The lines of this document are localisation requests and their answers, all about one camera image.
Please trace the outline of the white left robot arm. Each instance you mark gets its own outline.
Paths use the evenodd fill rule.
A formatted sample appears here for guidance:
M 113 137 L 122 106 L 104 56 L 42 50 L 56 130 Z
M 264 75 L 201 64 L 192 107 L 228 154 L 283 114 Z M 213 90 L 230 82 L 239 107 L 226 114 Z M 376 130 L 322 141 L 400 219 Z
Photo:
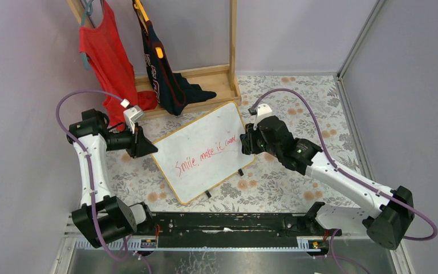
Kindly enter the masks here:
M 122 237 L 151 232 L 154 222 L 143 203 L 126 205 L 108 186 L 106 153 L 124 150 L 131 158 L 158 151 L 135 123 L 113 132 L 108 116 L 96 109 L 82 112 L 81 121 L 69 126 L 68 142 L 79 159 L 82 176 L 80 206 L 71 214 L 73 224 L 94 247 L 99 248 Z

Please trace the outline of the yellow framed whiteboard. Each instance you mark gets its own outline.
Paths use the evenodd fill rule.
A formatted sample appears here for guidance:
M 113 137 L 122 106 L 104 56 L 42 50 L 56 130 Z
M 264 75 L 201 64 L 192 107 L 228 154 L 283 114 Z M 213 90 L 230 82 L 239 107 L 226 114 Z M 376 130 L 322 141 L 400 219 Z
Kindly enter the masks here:
M 154 142 L 152 159 L 179 203 L 190 203 L 254 162 L 241 151 L 244 132 L 240 110 L 230 101 Z

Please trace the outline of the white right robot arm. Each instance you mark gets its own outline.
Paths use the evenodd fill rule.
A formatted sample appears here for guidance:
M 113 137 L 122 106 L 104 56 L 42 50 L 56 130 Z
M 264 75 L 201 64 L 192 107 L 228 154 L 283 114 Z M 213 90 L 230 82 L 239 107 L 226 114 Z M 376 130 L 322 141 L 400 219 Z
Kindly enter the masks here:
M 395 202 L 412 207 L 409 189 L 399 186 L 394 190 L 368 181 L 341 164 L 331 164 L 319 145 L 293 137 L 285 122 L 276 116 L 246 124 L 240 141 L 243 154 L 267 152 L 286 169 L 319 180 L 352 200 L 367 214 L 362 220 L 367 235 L 384 248 L 397 249 L 414 219 L 411 209 Z

